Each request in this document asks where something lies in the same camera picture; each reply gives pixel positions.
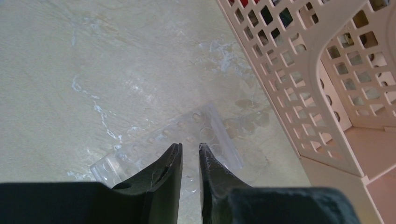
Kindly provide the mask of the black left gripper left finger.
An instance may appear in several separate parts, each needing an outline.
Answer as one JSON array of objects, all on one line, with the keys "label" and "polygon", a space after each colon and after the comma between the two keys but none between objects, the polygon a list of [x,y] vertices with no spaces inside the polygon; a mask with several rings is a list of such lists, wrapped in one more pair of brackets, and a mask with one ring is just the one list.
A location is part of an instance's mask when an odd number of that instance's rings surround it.
[{"label": "black left gripper left finger", "polygon": [[175,224],[183,146],[109,188],[100,182],[14,182],[0,186],[3,224]]}]

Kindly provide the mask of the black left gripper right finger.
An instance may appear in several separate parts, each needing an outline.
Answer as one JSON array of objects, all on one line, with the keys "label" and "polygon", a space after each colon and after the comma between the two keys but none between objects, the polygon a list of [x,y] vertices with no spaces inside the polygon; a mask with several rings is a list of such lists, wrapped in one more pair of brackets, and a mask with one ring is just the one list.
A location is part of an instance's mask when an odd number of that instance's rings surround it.
[{"label": "black left gripper right finger", "polygon": [[349,199],[329,187],[252,187],[199,145],[204,224],[359,224]]}]

